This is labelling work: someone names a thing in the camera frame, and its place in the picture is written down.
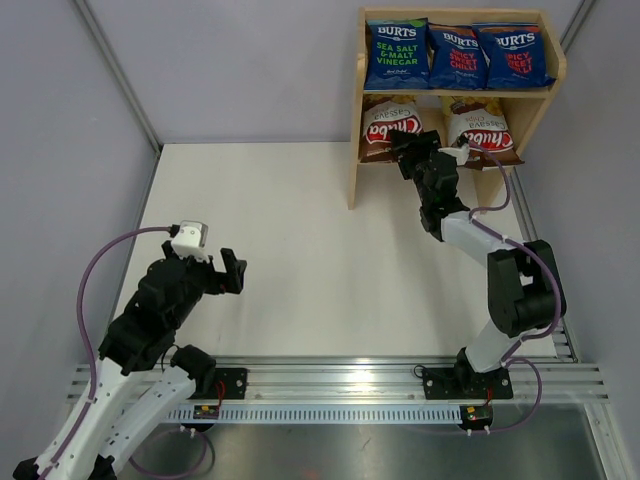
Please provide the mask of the large Chuba cassava chips bag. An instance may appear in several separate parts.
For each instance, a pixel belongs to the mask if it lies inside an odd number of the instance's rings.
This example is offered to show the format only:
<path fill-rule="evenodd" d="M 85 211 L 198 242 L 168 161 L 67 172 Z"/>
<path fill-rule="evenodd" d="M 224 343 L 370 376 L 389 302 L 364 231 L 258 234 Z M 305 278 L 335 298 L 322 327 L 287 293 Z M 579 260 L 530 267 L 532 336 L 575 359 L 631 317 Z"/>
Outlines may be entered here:
<path fill-rule="evenodd" d="M 462 137 L 470 145 L 471 157 L 464 165 L 466 168 L 494 169 L 495 160 L 503 167 L 523 163 L 516 153 L 499 98 L 444 96 L 441 102 L 448 145 L 457 145 Z"/>

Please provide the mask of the blue Burts sea salt bag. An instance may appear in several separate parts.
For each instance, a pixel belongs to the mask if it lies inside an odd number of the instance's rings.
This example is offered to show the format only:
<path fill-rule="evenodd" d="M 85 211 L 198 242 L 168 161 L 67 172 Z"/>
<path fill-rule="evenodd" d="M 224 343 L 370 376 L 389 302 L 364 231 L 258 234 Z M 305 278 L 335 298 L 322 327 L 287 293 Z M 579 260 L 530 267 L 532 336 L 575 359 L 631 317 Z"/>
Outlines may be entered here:
<path fill-rule="evenodd" d="M 429 87 L 428 20 L 368 20 L 366 91 Z"/>

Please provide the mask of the blue Burts chilli bag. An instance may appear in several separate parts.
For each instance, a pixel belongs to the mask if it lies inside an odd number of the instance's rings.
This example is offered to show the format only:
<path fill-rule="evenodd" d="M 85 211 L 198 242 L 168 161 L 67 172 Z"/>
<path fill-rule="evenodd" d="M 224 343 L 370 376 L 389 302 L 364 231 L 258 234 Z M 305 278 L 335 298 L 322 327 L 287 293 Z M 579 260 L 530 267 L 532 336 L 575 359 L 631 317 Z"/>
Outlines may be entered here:
<path fill-rule="evenodd" d="M 430 23 L 431 89 L 483 90 L 488 66 L 477 36 L 470 25 Z"/>
<path fill-rule="evenodd" d="M 543 88 L 555 79 L 547 72 L 544 41 L 534 23 L 475 23 L 478 43 L 488 60 L 486 88 Z"/>

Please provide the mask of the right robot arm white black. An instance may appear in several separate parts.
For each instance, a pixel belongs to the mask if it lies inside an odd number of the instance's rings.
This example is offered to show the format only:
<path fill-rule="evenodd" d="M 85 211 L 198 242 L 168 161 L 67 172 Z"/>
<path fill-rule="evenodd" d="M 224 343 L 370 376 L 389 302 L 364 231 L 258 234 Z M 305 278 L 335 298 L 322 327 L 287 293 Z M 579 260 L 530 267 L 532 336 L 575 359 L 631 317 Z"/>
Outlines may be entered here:
<path fill-rule="evenodd" d="M 543 240 L 519 242 L 478 220 L 479 208 L 458 196 L 458 168 L 473 143 L 461 137 L 443 147 L 437 131 L 390 135 L 404 179 L 416 187 L 420 220 L 436 240 L 485 268 L 489 321 L 450 367 L 419 367 L 429 400 L 492 400 L 513 396 L 509 366 L 526 342 L 551 335 L 566 312 L 553 249 Z"/>

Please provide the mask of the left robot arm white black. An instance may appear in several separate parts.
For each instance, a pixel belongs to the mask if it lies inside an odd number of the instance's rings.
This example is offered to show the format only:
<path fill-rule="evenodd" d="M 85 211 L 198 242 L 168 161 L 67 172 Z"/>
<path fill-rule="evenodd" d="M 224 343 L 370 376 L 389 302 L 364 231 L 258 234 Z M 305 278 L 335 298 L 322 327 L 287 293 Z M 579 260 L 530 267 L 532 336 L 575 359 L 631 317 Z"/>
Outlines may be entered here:
<path fill-rule="evenodd" d="M 66 423 L 39 456 L 21 461 L 15 479 L 114 479 L 167 414 L 190 397 L 222 399 L 215 359 L 194 345 L 179 348 L 136 401 L 127 404 L 175 341 L 205 295 L 239 294 L 247 263 L 222 249 L 225 269 L 197 250 L 179 255 L 169 242 L 122 314 L 112 321 L 91 365 L 91 380 Z"/>

